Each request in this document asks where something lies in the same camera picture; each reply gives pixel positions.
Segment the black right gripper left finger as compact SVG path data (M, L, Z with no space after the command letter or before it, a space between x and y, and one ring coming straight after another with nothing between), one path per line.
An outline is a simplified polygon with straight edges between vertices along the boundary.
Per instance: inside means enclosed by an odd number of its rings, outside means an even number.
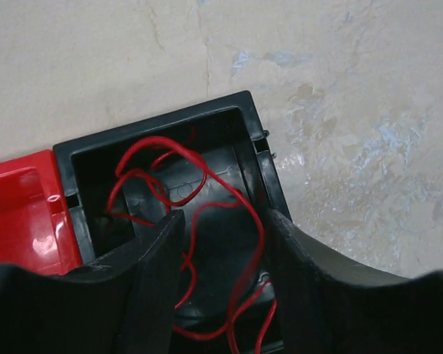
M166 353L182 211L62 276L0 264L0 353Z

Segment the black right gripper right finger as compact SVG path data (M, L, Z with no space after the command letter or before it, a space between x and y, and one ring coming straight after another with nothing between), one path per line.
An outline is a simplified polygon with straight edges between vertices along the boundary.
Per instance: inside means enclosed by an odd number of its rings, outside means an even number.
M287 353L443 353L443 270L363 265L269 211L269 266Z

